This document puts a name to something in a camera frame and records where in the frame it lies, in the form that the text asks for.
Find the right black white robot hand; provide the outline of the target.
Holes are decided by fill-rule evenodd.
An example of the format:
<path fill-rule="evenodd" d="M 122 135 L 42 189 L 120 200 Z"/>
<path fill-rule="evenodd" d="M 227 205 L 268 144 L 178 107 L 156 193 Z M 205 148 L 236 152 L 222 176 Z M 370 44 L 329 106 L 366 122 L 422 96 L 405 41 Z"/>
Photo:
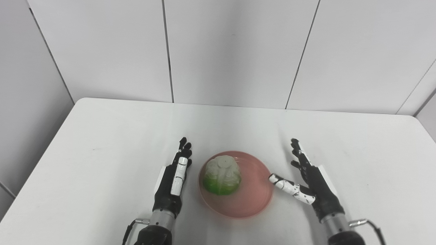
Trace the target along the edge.
<path fill-rule="evenodd" d="M 292 154 L 298 160 L 292 160 L 290 164 L 300 171 L 300 175 L 307 186 L 294 183 L 275 173 L 272 173 L 268 180 L 276 188 L 305 204 L 311 205 L 320 222 L 327 216 L 344 215 L 344 208 L 340 204 L 334 189 L 329 186 L 326 177 L 324 177 L 322 166 L 311 163 L 298 139 L 291 139 L 291 147 Z"/>

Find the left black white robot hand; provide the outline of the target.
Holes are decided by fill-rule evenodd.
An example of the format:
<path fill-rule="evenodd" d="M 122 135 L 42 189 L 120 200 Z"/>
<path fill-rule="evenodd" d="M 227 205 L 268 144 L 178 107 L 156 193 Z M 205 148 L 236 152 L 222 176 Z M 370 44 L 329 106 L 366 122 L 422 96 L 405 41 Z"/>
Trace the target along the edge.
<path fill-rule="evenodd" d="M 192 145 L 183 137 L 179 141 L 178 151 L 173 162 L 165 166 L 159 186 L 154 196 L 152 211 L 169 211 L 175 218 L 182 208 L 181 192 L 187 177 L 187 170 L 192 164 Z"/>

